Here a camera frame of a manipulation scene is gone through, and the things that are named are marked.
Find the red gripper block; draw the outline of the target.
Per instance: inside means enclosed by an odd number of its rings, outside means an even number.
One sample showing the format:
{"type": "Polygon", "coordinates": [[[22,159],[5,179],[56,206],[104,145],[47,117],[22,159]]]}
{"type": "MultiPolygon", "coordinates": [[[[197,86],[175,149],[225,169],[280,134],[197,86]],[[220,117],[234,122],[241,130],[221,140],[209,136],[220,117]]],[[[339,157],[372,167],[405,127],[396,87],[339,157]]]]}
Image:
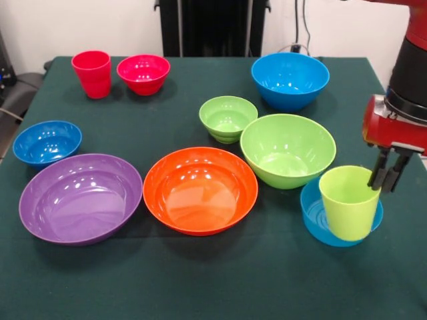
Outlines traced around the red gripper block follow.
{"type": "MultiPolygon", "coordinates": [[[[426,125],[413,122],[391,111],[383,95],[371,96],[364,113],[362,136],[365,142],[383,148],[403,148],[426,155],[426,125]]],[[[371,189],[384,193],[394,192],[410,155],[400,154],[387,172],[390,150],[380,149],[376,164],[368,181],[371,189]]]]}

